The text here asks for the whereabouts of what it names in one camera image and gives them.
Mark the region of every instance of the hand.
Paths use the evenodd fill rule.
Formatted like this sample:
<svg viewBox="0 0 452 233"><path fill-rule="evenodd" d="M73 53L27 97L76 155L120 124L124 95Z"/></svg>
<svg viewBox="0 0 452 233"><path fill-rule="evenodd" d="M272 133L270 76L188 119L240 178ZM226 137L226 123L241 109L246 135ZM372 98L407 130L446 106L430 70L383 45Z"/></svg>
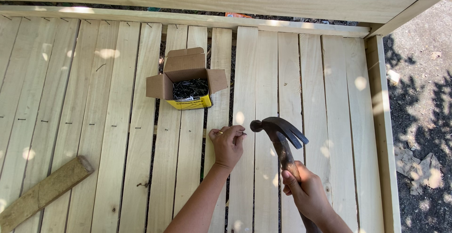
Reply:
<svg viewBox="0 0 452 233"><path fill-rule="evenodd" d="M242 143L246 138L241 125L224 126L221 130L212 129L209 138L215 149L215 163L232 171L243 154Z"/></svg>
<svg viewBox="0 0 452 233"><path fill-rule="evenodd" d="M320 227L320 224L324 224L325 220L331 220L336 213L326 198L319 176L309 171L302 162L295 163L302 181L301 186L289 171L284 170L281 173L283 192L286 195L293 195L298 210Z"/></svg>

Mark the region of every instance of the box flap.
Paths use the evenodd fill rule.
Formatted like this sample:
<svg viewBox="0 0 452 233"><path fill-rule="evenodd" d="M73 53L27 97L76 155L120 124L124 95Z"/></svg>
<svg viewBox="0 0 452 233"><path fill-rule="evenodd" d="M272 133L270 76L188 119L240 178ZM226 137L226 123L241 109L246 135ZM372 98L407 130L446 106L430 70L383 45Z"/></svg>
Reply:
<svg viewBox="0 0 452 233"><path fill-rule="evenodd" d="M165 72L206 67L206 56L202 47L171 50L165 63Z"/></svg>
<svg viewBox="0 0 452 233"><path fill-rule="evenodd" d="M224 69L207 69L207 78L209 81L210 94L226 89L228 83Z"/></svg>
<svg viewBox="0 0 452 233"><path fill-rule="evenodd" d="M165 73L146 78L146 97L173 99L173 82Z"/></svg>

